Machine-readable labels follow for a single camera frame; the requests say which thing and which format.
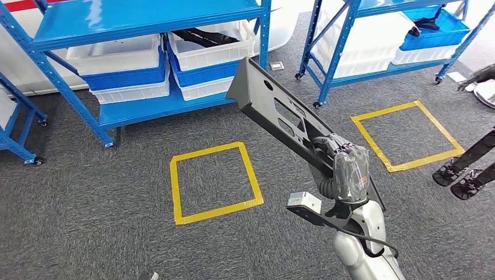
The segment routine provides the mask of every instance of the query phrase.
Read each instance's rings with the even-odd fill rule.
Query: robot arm
[[[471,78],[459,84],[457,91],[463,91],[467,86],[474,82],[483,83],[492,79],[495,80],[495,63],[474,72]]]
[[[319,192],[334,199],[335,206],[322,214],[321,200],[298,192],[291,194],[287,209],[314,225],[337,230],[332,243],[351,277],[403,280],[397,250],[386,243],[385,206],[369,175],[368,151],[335,134],[249,58],[239,63],[226,98],[235,99],[243,113],[310,164]],[[285,118],[275,102],[299,122]]]
[[[326,217],[344,219],[348,215],[342,227],[330,226],[337,229],[332,239],[337,257],[352,279],[403,280],[405,278],[397,264],[396,255],[392,254],[390,245],[386,243],[382,209],[366,195],[369,184],[368,152],[349,141],[344,141],[346,144],[342,145],[342,142],[336,141],[337,137],[343,139],[335,134],[318,139],[327,144],[319,145],[324,149],[318,151],[320,155],[329,153],[334,156],[335,177],[325,177],[321,171],[310,165],[318,190],[325,197],[335,199],[336,206],[323,217],[320,214],[322,202],[308,192],[298,192],[291,194],[287,209],[305,219],[310,215],[319,215],[328,221]],[[338,164],[339,155],[345,160],[345,165]],[[310,209],[311,214],[304,213],[302,208]]]

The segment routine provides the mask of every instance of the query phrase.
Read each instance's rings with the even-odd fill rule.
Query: yellow tape square
[[[177,176],[177,162],[185,159],[192,159],[198,156],[209,155],[210,153],[217,153],[235,148],[239,148],[240,156],[242,158],[242,162],[244,163],[244,167],[246,169],[247,176],[249,178],[249,183],[251,184],[251,188],[255,196],[254,199],[220,207],[217,209],[212,209],[209,211],[192,214],[189,216],[182,216],[182,208],[180,206],[180,194],[179,194],[179,178]],[[255,172],[253,170],[253,167],[251,166],[251,162],[249,161],[249,156],[246,150],[246,146],[242,142],[234,142],[208,149],[197,150],[195,152],[184,153],[182,155],[172,157],[172,160],[170,161],[170,180],[172,185],[173,216],[176,225],[184,225],[187,223],[193,223],[193,222],[213,218],[216,216],[225,215],[246,208],[254,207],[256,205],[260,205],[263,203],[262,193],[260,191],[258,181],[256,180]]]
[[[426,117],[438,128],[438,130],[440,130],[440,132],[454,146],[454,149],[448,150],[446,152],[439,153],[436,155],[427,156],[427,157],[424,157],[422,159],[413,160],[411,162],[406,162],[406,163],[402,163],[402,164],[398,164],[398,165],[392,165],[390,163],[390,160],[388,160],[386,158],[385,154],[382,152],[382,150],[380,150],[380,148],[377,146],[375,141],[371,138],[368,131],[366,131],[366,129],[362,126],[361,121],[369,119],[369,118],[374,118],[377,116],[389,114],[392,112],[396,112],[399,110],[408,109],[408,108],[415,107],[415,106],[418,107],[426,115]],[[371,112],[371,113],[367,113],[367,114],[356,115],[354,117],[351,117],[351,120],[356,125],[356,127],[358,128],[360,133],[364,136],[364,138],[366,139],[368,144],[371,146],[371,148],[375,151],[377,156],[385,164],[385,167],[387,168],[387,170],[389,172],[403,171],[403,170],[411,169],[411,168],[418,167],[421,165],[426,165],[426,164],[431,163],[431,162],[436,162],[438,160],[448,159],[448,158],[451,158],[453,156],[464,153],[464,149],[459,145],[459,143],[457,143],[457,141],[447,132],[447,130],[445,130],[445,128],[437,121],[437,119],[435,117],[433,117],[433,115],[426,109],[426,107],[421,102],[419,102],[419,100],[416,100],[416,101],[413,101],[410,103],[406,103],[406,104],[402,104],[402,105],[398,105],[398,106],[394,106],[394,107],[390,107],[390,108],[385,108],[385,109],[378,110],[378,111]]]

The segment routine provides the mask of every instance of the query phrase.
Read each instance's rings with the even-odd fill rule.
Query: stacked bins
[[[405,10],[404,14],[411,20],[431,19],[438,11],[438,6]],[[420,35],[407,34],[404,44],[397,50],[392,63],[407,64],[450,58],[462,39],[470,32],[469,28],[445,9],[435,20],[439,30],[419,28]]]
[[[315,37],[342,6],[342,1],[323,1]],[[325,72],[332,60],[346,14],[347,10],[311,49],[311,53]],[[402,12],[356,19],[341,54],[334,78],[387,70],[397,50],[404,43],[404,35],[413,25],[414,23]]]
[[[198,27],[205,32],[235,37],[238,42],[203,47],[167,34],[173,76],[185,101],[226,92],[239,60],[253,55],[255,34],[247,20]]]
[[[158,34],[71,47],[66,59],[100,104],[169,95],[170,66]]]

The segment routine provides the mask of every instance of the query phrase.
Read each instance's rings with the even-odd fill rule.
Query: gray metal bracket
[[[330,135],[333,130],[252,59],[246,57],[239,63],[226,98],[235,99],[240,110],[249,118],[328,178],[333,177],[333,159],[317,156],[311,143],[314,137]],[[284,117],[277,110],[276,103],[295,115],[298,123],[294,124]],[[385,210],[373,180],[368,198]]]

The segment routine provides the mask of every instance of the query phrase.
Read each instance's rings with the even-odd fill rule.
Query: blue metal shelf
[[[456,1],[459,0],[361,0],[356,17],[362,18]]]
[[[12,112],[9,121],[5,127],[0,126],[0,151],[9,150],[12,153],[18,155],[24,159],[24,163],[35,163],[37,165],[42,164],[40,159],[36,158],[36,155],[29,152],[24,144],[26,143],[27,135],[34,118],[39,119],[39,123],[46,124],[46,115],[42,113],[26,96],[24,96],[19,89],[17,89],[3,74],[0,73],[0,84],[9,91],[15,98],[16,107]],[[20,133],[19,139],[16,141],[11,138],[12,128],[14,127],[19,112],[21,110],[27,110],[27,117],[24,121],[22,131]]]
[[[383,78],[391,75],[407,73],[411,71],[448,64],[450,62],[451,59],[441,59],[441,60],[433,60],[433,61],[409,63],[409,64],[401,64],[401,65],[394,65],[390,63],[388,69],[385,71],[334,79],[332,81],[332,87],[344,86],[344,85],[349,85],[351,83],[363,82],[365,80],[367,81],[367,80]]]
[[[404,65],[390,64],[388,69],[385,71],[334,79],[333,76],[335,74],[335,71],[337,70],[337,66],[339,64],[341,54],[344,50],[344,46],[346,44],[350,30],[356,18],[378,15],[389,12],[404,11],[414,8],[421,8],[429,5],[440,5],[455,1],[454,0],[345,0],[344,5],[335,14],[333,19],[331,19],[330,22],[327,23],[327,25],[321,30],[318,36],[315,36],[316,24],[318,22],[318,16],[320,13],[320,7],[322,5],[322,1],[323,0],[315,0],[311,21],[308,28],[308,35],[306,37],[305,47],[302,52],[299,72],[295,76],[297,79],[299,79],[300,77],[304,76],[307,71],[310,74],[310,76],[313,78],[313,80],[316,82],[318,87],[320,88],[318,101],[313,103],[313,106],[315,107],[320,107],[325,103],[325,99],[330,91],[330,88],[336,86],[348,85],[350,83],[362,82],[365,80],[395,75],[395,74],[406,73],[419,69],[435,67],[439,65],[443,65],[443,67],[438,72],[435,78],[435,82],[436,84],[441,83],[444,75],[447,73],[447,70],[449,70],[452,64],[459,58],[459,56],[461,56],[464,50],[468,47],[468,45],[472,42],[472,40],[476,37],[476,35],[481,31],[481,29],[486,24],[486,22],[490,19],[492,14],[495,13],[495,3],[494,3],[493,6],[490,8],[490,10],[488,10],[488,12],[485,14],[483,19],[480,21],[478,26],[476,26],[471,31],[471,33],[467,36],[467,38],[456,49],[454,55],[449,59],[419,62],[414,64],[404,64]],[[458,14],[462,13],[464,17],[466,15],[466,9],[468,7],[468,0],[463,0],[461,7],[459,7],[456,13]],[[342,32],[336,43],[332,60],[328,66],[328,69],[323,69],[322,64],[311,54],[311,49],[316,44],[316,42],[323,37],[323,35],[330,29],[330,27],[336,21],[336,19],[346,9],[347,9],[347,14],[344,23],[340,28]],[[309,66],[310,60],[313,60],[315,62],[318,70],[320,70],[323,76],[325,76],[325,80],[323,82],[319,80],[319,78],[315,74],[315,70]]]
[[[55,50],[262,15],[255,0],[71,0],[48,5],[32,45]]]
[[[105,147],[113,146],[107,131],[137,123],[228,103],[225,94],[185,102],[178,89],[169,97],[101,106],[99,122],[69,88],[47,56],[77,75],[76,69],[49,50],[148,34],[256,19],[260,32],[259,64],[267,68],[271,0],[69,0],[47,4],[33,0],[43,19],[34,38],[0,2],[0,23],[63,95]]]
[[[200,110],[232,103],[226,93],[184,101],[173,75],[170,75],[170,95],[151,99],[103,104],[100,106],[99,124],[106,130],[148,121],[154,118]]]

